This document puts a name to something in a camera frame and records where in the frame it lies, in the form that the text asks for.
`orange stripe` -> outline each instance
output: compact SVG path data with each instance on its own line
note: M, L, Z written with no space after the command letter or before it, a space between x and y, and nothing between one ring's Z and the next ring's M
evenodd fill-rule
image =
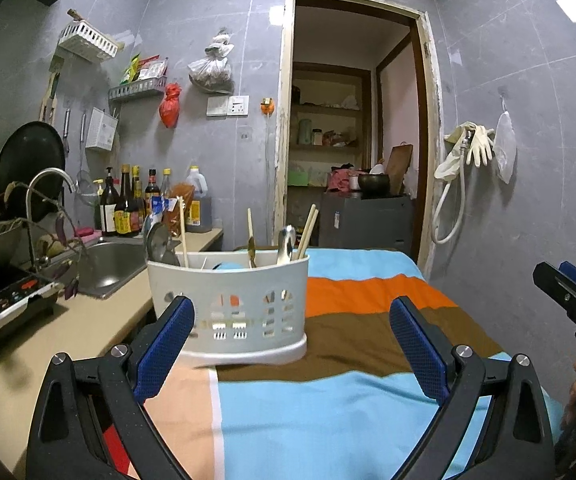
M388 312L390 303L398 296L409 297L417 308L457 306L424 280L409 278L404 274L387 280L371 278L360 282L308 278L306 317L338 312Z

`wooden cutting board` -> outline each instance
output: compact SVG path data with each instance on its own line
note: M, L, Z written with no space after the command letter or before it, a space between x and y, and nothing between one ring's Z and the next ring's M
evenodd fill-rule
M398 195L404 182L404 175L412 160L412 144L400 144L392 148L386 173L390 178L390 193Z

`ceiling light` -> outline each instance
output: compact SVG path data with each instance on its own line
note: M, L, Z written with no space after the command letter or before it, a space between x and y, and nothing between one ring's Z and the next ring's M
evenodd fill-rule
M283 5L275 5L270 7L270 24L283 25Z
M576 23L576 0L557 0L557 4L570 18L570 21Z

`green container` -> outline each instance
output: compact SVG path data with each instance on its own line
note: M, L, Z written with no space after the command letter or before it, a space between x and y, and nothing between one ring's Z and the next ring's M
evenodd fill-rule
M288 170L288 186L307 186L308 172Z

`metal bowl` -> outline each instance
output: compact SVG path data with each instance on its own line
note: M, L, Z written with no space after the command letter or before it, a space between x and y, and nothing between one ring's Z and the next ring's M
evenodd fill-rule
M390 178L387 174L361 174L357 180L364 195L380 197L390 192Z

